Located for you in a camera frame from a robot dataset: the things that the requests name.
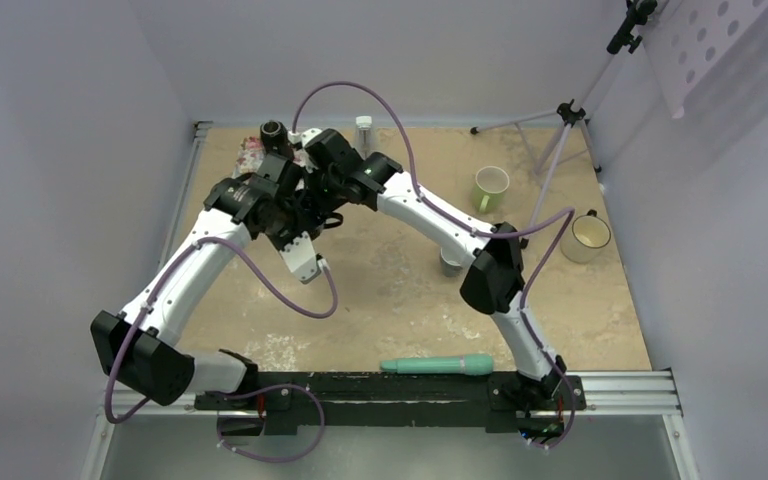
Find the black mug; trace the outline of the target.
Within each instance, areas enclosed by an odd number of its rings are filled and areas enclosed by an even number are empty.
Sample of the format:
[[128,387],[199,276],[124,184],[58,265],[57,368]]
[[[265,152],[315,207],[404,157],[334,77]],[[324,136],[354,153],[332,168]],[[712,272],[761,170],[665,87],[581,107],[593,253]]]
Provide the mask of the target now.
[[288,139],[285,125],[269,120],[260,126],[260,141],[266,154],[274,154],[288,160],[294,159],[294,150]]

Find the grey mug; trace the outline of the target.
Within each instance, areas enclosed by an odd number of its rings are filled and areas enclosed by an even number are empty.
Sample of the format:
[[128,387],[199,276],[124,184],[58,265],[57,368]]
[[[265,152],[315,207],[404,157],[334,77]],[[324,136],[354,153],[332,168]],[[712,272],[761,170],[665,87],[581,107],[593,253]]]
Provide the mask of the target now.
[[461,262],[461,254],[454,250],[441,248],[439,252],[439,262],[441,272],[445,277],[454,278],[458,277],[464,271],[463,264]]

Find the green mug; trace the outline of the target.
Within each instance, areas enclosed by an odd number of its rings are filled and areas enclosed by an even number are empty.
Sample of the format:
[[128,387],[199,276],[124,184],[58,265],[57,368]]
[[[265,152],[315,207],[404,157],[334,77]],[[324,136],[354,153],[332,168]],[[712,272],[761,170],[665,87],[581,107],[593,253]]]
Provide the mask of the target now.
[[486,166],[474,175],[471,203],[479,214],[498,210],[510,187],[509,174],[498,166]]

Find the teal cylindrical tool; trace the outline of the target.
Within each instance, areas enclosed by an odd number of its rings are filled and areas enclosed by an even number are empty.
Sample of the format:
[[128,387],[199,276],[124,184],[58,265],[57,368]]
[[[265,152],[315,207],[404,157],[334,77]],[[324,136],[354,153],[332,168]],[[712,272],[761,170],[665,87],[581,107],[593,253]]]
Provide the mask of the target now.
[[379,368],[382,372],[406,375],[482,376],[494,371],[494,360],[486,354],[410,357],[382,360]]

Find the cream mug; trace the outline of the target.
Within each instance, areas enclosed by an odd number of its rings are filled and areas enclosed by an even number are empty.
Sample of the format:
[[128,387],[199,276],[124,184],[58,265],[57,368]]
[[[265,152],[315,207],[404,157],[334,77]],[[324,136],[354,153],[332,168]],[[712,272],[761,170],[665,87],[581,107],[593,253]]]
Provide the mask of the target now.
[[576,217],[561,240],[561,252],[566,259],[578,264],[594,260],[613,238],[608,222],[596,209]]

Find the perforated music stand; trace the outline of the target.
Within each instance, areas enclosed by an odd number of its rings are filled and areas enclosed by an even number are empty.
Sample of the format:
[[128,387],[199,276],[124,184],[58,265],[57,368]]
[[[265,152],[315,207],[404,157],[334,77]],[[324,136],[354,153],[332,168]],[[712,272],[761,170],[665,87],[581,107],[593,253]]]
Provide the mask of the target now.
[[768,235],[768,1],[520,2],[494,46],[593,133],[621,245]]

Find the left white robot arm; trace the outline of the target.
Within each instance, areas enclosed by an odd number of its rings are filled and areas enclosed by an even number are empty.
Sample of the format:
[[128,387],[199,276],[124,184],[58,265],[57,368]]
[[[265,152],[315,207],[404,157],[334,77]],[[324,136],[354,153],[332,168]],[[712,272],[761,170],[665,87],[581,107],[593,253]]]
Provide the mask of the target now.
[[323,273],[325,262],[312,241],[327,216],[306,190],[312,184],[309,174],[295,161],[268,153],[257,170],[221,180],[157,276],[121,309],[99,312],[90,332],[108,377],[107,404],[116,384],[163,406],[186,393],[205,392],[219,392],[235,409],[255,402],[253,361],[228,350],[185,353],[177,345],[196,306],[235,257],[284,305],[315,317],[281,293],[245,254],[252,241],[264,236],[298,281],[309,283]]

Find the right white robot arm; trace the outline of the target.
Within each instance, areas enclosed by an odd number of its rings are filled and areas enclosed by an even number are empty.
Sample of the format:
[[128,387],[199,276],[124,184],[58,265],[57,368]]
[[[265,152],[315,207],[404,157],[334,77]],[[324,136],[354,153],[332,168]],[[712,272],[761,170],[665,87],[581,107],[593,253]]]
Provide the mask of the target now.
[[460,296],[491,317],[511,350],[519,384],[514,391],[544,407],[561,391],[565,370],[543,338],[527,300],[523,257],[512,225],[473,219],[416,182],[392,158],[363,158],[334,129],[292,132],[291,144],[314,168],[308,181],[322,199],[351,203],[388,215],[415,229],[465,268]]

